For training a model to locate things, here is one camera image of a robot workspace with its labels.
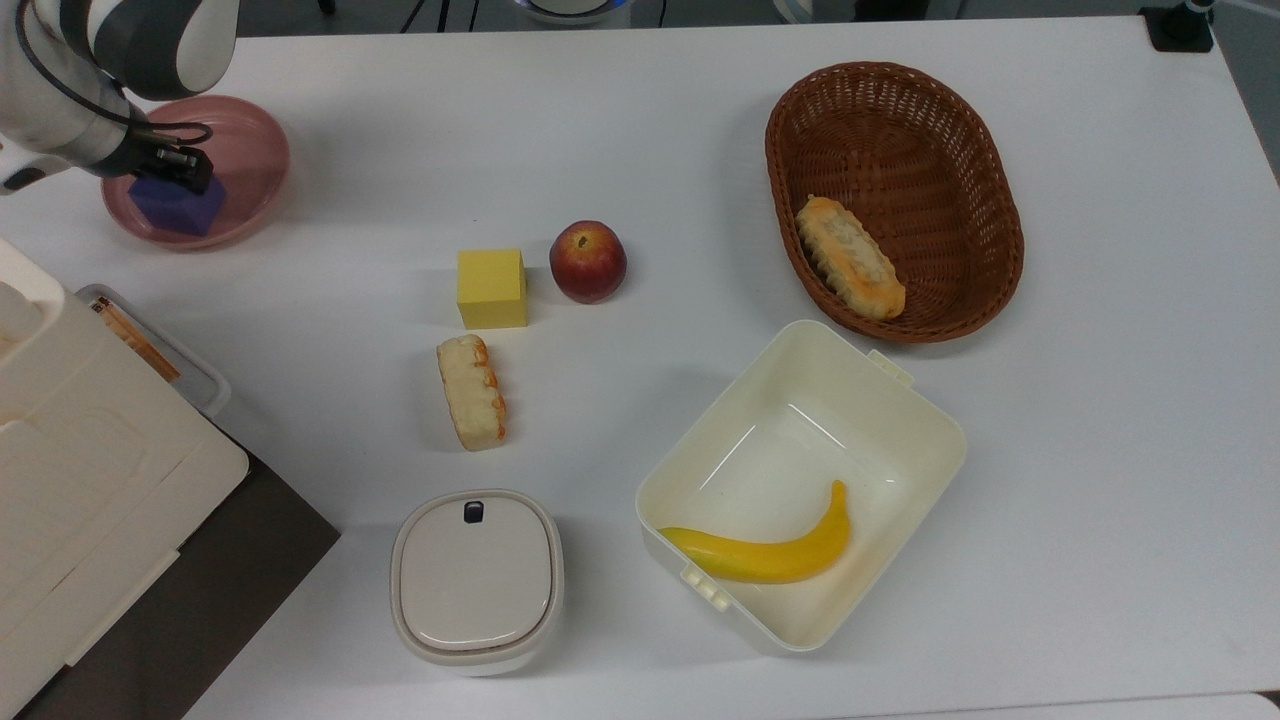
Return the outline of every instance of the purple cube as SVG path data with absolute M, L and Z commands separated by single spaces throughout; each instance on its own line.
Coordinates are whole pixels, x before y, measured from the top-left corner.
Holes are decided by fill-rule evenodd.
M 143 177 L 129 187 L 129 200 L 133 200 L 151 227 L 204 237 L 209 234 L 214 218 L 223 209 L 227 188 L 218 181 L 218 176 L 209 182 L 209 190 L 204 195 Z

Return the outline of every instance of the toy bread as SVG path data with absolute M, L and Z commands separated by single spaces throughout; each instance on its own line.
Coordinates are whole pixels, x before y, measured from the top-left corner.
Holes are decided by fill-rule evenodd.
M 902 314 L 906 287 L 897 282 L 893 264 L 863 223 L 844 205 L 810 195 L 796 214 L 796 224 L 818 274 L 845 305 L 874 320 Z
M 462 447 L 475 452 L 502 445 L 507 437 L 507 402 L 498 391 L 484 341 L 474 334 L 447 340 L 435 348 L 435 359 Z

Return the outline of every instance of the container lid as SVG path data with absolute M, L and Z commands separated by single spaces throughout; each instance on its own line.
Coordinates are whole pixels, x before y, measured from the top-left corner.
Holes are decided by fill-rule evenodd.
M 393 568 L 404 628 L 443 652 L 518 642 L 543 621 L 553 597 L 543 519 L 515 493 L 466 495 L 410 518 Z

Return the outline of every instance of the apple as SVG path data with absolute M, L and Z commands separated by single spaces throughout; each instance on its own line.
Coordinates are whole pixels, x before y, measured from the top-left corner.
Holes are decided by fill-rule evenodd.
M 627 274 L 627 254 L 604 223 L 579 220 L 552 243 L 552 278 L 577 302 L 599 302 L 613 295 Z

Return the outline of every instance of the toy banana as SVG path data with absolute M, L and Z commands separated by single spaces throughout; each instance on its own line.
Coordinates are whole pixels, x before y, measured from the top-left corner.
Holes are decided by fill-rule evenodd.
M 845 483 L 831 483 L 831 505 L 814 529 L 794 541 L 763 543 L 689 528 L 658 530 L 707 574 L 744 583 L 794 583 L 831 568 L 849 544 Z

